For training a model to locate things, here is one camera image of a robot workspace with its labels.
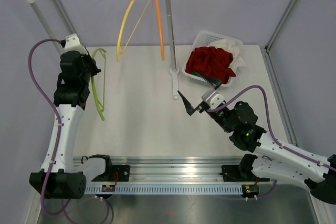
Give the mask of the red t shirt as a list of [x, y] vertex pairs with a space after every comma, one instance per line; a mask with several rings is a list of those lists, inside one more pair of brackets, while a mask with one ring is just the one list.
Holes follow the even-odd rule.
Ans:
[[221, 79], [226, 84], [229, 77], [236, 77], [236, 74], [229, 68], [233, 61], [233, 55], [223, 49], [215, 47], [198, 47], [190, 54], [186, 66], [186, 72], [193, 71], [206, 76]]

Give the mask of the white t shirt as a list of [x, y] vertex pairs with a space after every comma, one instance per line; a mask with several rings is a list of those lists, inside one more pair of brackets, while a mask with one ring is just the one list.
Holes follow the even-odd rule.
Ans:
[[229, 68], [236, 72], [239, 67], [246, 67], [247, 64], [244, 62], [242, 55], [243, 51], [239, 43], [232, 39], [222, 39], [217, 40], [208, 45], [208, 47], [215, 47], [216, 49], [220, 48], [229, 52], [233, 55], [233, 61], [230, 63]]

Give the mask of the green hanger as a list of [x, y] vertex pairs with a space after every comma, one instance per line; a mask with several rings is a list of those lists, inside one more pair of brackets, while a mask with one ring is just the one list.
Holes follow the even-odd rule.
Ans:
[[102, 56], [102, 58], [104, 59], [104, 68], [103, 68], [103, 95], [102, 95], [102, 101], [99, 100], [98, 95], [97, 95], [97, 87], [96, 87], [96, 82], [94, 79], [94, 76], [91, 77], [91, 88], [92, 88], [92, 94], [93, 94], [93, 99], [94, 99], [94, 103], [97, 109], [97, 112], [101, 118], [102, 121], [105, 121], [105, 117], [104, 117], [104, 111], [105, 111], [105, 90], [106, 90], [106, 65], [107, 65], [107, 57], [106, 57], [106, 53], [107, 51], [103, 48], [98, 48], [96, 49], [93, 54], [92, 54], [92, 58], [95, 59], [96, 54], [100, 53], [100, 55]]

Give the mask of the orange hanger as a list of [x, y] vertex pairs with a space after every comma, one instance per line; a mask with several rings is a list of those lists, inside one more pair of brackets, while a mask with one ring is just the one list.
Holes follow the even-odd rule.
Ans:
[[159, 0], [155, 1], [156, 17], [157, 17], [157, 26], [159, 31], [159, 40], [160, 40], [160, 50], [161, 50], [161, 60], [165, 60], [165, 51], [164, 51], [164, 39], [163, 39], [163, 29], [162, 29], [162, 20], [161, 20], [161, 11]]

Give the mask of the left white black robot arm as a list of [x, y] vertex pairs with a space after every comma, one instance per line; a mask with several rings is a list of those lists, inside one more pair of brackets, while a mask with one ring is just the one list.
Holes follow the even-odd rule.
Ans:
[[94, 76], [101, 72], [95, 55], [72, 50], [61, 55], [61, 73], [51, 107], [55, 123], [49, 148], [40, 171], [31, 173], [29, 183], [42, 199], [80, 199], [87, 183], [107, 181], [113, 176], [111, 158], [96, 154], [78, 167], [73, 164], [78, 126], [86, 108]]

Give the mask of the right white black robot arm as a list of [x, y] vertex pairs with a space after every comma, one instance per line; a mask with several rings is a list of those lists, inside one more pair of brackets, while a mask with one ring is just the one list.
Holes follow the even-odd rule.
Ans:
[[[335, 204], [335, 155], [321, 156], [305, 151], [275, 137], [270, 123], [268, 100], [259, 85], [246, 87], [226, 101], [217, 91], [219, 79], [201, 76], [212, 85], [202, 95], [201, 103], [193, 107], [181, 94], [188, 115], [206, 112], [224, 132], [235, 147], [246, 154], [238, 166], [244, 180], [273, 179], [296, 185], [307, 190], [314, 198]], [[257, 125], [258, 117], [247, 102], [238, 98], [251, 89], [262, 93], [268, 128]]]

